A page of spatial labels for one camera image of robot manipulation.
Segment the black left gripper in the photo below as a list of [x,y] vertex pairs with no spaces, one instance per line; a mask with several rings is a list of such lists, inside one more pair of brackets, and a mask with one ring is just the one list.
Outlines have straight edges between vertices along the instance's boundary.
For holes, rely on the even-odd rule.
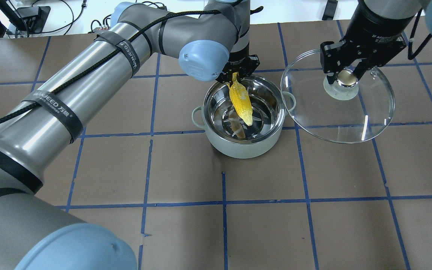
[[219,83],[233,85],[233,73],[237,72],[237,81],[243,81],[260,65],[259,57],[256,54],[250,55],[249,37],[239,39],[229,54],[229,60],[223,70],[216,78]]

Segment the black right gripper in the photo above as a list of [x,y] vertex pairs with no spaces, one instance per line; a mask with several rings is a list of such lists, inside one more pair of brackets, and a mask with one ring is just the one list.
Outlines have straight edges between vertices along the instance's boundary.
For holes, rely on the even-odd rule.
[[320,45],[320,62],[328,84],[355,60],[353,75],[382,67],[407,47],[402,33],[421,9],[419,0],[359,0],[346,34]]

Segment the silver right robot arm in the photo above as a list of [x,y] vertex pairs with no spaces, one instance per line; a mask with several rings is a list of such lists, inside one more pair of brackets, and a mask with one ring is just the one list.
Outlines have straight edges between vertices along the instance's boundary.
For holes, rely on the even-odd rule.
[[413,60],[432,39],[432,0],[359,0],[346,34],[320,45],[325,82],[357,83],[403,49]]

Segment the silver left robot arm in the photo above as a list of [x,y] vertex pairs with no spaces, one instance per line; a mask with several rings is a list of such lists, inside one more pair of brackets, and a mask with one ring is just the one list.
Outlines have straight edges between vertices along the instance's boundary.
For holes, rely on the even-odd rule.
[[210,0],[171,13],[122,2],[115,25],[0,118],[0,270],[135,270],[133,249],[108,229],[37,198],[48,164],[153,53],[216,80],[249,42],[250,1]]

